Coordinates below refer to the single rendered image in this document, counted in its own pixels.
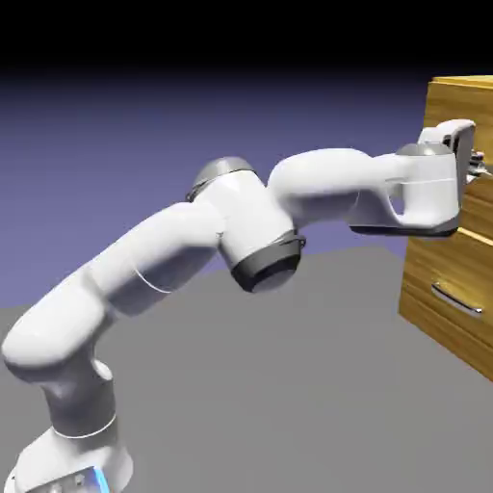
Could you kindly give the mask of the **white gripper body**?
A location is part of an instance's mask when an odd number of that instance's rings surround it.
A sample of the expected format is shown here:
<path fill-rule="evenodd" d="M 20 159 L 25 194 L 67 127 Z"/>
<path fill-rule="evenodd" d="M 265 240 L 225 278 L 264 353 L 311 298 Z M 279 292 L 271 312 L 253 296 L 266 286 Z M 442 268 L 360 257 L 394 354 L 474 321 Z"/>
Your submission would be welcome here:
<path fill-rule="evenodd" d="M 476 123 L 470 119 L 452 119 L 438 124 L 442 142 L 455 156 L 457 181 L 466 182 L 474 146 Z"/>

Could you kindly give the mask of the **wood drawer front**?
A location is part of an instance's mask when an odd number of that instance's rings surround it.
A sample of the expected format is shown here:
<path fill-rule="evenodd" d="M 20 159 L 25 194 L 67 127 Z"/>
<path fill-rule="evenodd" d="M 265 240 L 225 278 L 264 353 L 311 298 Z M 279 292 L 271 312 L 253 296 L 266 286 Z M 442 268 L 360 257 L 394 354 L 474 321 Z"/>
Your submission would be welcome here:
<path fill-rule="evenodd" d="M 428 83 L 424 125 L 458 118 L 476 123 L 473 148 L 493 172 L 493 75 L 439 76 Z"/>
<path fill-rule="evenodd" d="M 493 177 L 482 176 L 466 186 L 460 226 L 493 241 Z"/>
<path fill-rule="evenodd" d="M 438 298 L 433 282 L 482 308 L 472 317 Z M 408 241 L 399 312 L 493 382 L 493 241 L 464 228 L 438 241 Z"/>

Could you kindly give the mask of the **light wood cabinet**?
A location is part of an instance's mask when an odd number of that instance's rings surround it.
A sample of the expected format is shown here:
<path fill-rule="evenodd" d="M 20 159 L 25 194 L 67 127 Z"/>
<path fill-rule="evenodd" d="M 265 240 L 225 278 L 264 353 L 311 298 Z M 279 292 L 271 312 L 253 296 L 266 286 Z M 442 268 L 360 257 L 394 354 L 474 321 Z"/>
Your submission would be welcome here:
<path fill-rule="evenodd" d="M 428 83 L 424 124 L 467 118 L 487 172 L 467 185 L 459 227 L 438 241 L 409 240 L 401 315 L 493 382 L 493 74 Z"/>

